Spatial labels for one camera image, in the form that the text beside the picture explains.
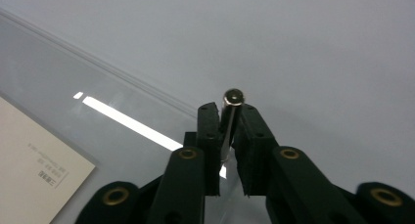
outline transparent plastic sheet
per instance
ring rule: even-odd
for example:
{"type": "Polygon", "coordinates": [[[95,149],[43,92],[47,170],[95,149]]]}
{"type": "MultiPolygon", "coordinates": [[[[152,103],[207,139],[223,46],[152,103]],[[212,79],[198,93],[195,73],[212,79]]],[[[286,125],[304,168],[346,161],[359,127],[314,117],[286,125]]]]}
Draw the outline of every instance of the transparent plastic sheet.
{"type": "MultiPolygon", "coordinates": [[[[0,44],[2,97],[96,165],[54,223],[73,223],[92,195],[108,183],[144,186],[164,172],[170,155],[169,149],[91,103],[113,109],[133,120],[133,125],[144,124],[179,144],[186,131],[196,130],[194,112],[108,72],[103,64],[6,15],[0,15],[0,44]]],[[[264,198],[243,196],[233,155],[226,166],[221,197],[207,198],[206,223],[268,223],[264,198]]]]}

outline rounded pin tip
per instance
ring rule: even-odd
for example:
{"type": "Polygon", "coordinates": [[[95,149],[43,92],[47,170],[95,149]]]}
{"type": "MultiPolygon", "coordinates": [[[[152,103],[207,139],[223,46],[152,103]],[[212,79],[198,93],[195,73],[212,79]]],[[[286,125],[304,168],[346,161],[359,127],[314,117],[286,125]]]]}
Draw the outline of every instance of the rounded pin tip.
{"type": "Polygon", "coordinates": [[[244,93],[239,89],[230,89],[223,96],[225,106],[240,106],[245,102],[244,93]]]}

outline screw hole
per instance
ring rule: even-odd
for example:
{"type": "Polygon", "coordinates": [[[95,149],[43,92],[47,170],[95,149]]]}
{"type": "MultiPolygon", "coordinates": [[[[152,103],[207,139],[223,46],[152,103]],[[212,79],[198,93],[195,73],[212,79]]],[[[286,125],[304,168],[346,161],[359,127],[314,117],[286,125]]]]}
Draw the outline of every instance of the screw hole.
{"type": "Polygon", "coordinates": [[[185,149],[185,150],[180,151],[179,155],[182,158],[189,159],[189,158],[196,157],[198,154],[195,151],[191,150],[191,149],[185,149]]]}
{"type": "Polygon", "coordinates": [[[129,192],[123,187],[116,187],[107,191],[103,196],[103,203],[109,206],[125,202],[129,197],[129,192]]]}
{"type": "Polygon", "coordinates": [[[285,149],[283,151],[280,152],[282,157],[285,158],[290,158],[290,159],[294,159],[294,158],[298,158],[300,157],[300,154],[292,149],[285,149]]]}
{"type": "Polygon", "coordinates": [[[402,205],[402,198],[397,196],[395,193],[382,189],[382,188],[375,188],[370,191],[370,194],[373,198],[375,198],[378,202],[389,206],[401,206],[402,205]]]}

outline metal rod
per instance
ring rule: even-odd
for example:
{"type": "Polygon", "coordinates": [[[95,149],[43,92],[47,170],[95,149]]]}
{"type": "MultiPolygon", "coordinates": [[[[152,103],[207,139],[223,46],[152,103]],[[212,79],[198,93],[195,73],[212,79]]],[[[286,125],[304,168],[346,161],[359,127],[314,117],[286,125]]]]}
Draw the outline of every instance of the metal rod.
{"type": "Polygon", "coordinates": [[[223,107],[219,127],[219,131],[225,135],[221,151],[222,161],[228,158],[229,146],[232,143],[244,102],[244,93],[239,89],[230,89],[223,95],[223,107]]]}

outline white paper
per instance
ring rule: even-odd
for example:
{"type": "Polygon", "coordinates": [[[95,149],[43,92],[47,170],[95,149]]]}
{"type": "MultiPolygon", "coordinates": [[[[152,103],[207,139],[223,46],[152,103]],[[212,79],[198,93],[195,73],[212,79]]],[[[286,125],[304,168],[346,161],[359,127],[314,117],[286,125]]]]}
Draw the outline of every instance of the white paper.
{"type": "Polygon", "coordinates": [[[0,223],[50,223],[94,167],[0,98],[0,223]]]}

